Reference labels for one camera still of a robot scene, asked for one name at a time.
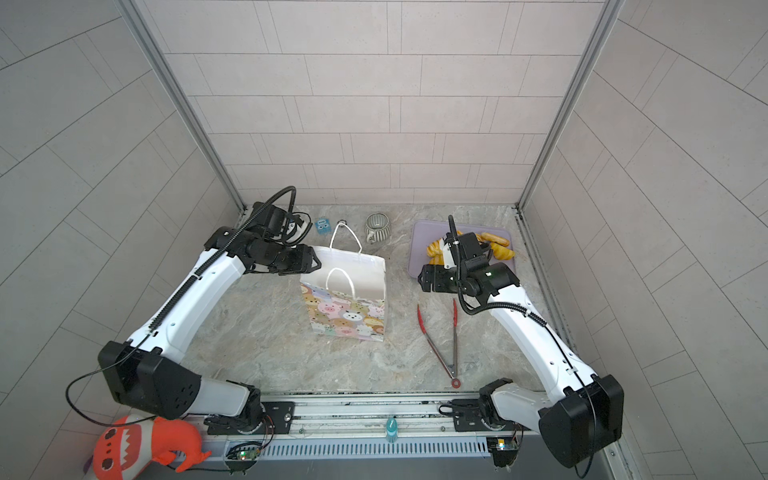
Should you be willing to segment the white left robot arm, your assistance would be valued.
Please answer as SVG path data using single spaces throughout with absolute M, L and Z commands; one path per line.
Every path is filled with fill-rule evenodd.
M 248 434 L 264 422 L 253 385 L 204 378 L 181 362 L 202 323 L 246 274 L 311 273 L 321 263 L 304 244 L 311 226 L 221 227 L 193 269 L 151 318 L 122 343 L 108 342 L 98 363 L 113 400 L 159 418 L 203 415 L 212 434 Z

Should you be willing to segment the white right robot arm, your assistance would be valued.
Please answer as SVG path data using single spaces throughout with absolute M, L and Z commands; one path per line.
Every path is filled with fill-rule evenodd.
M 597 452 L 622 436 L 625 393 L 618 380 L 598 375 L 570 349 L 539 314 L 511 268 L 489 262 L 489 243 L 452 230 L 438 245 L 443 262 L 422 268 L 422 290 L 455 295 L 456 312 L 490 313 L 543 386 L 533 392 L 498 379 L 480 389 L 473 413 L 494 430 L 517 424 L 538 433 L 566 468 L 593 463 Z

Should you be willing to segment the ridged yellow fake bread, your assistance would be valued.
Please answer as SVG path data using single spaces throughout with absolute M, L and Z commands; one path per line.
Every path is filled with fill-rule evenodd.
M 429 257 L 430 265 L 443 265 L 444 264 L 444 241 L 438 239 L 428 245 L 426 249 L 427 256 Z

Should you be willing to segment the cartoon animal paper bag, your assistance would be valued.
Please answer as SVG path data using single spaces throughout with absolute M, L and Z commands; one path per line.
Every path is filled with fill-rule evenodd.
M 386 320 L 385 259 L 336 248 L 314 249 L 321 268 L 300 276 L 311 329 L 319 335 L 382 342 Z

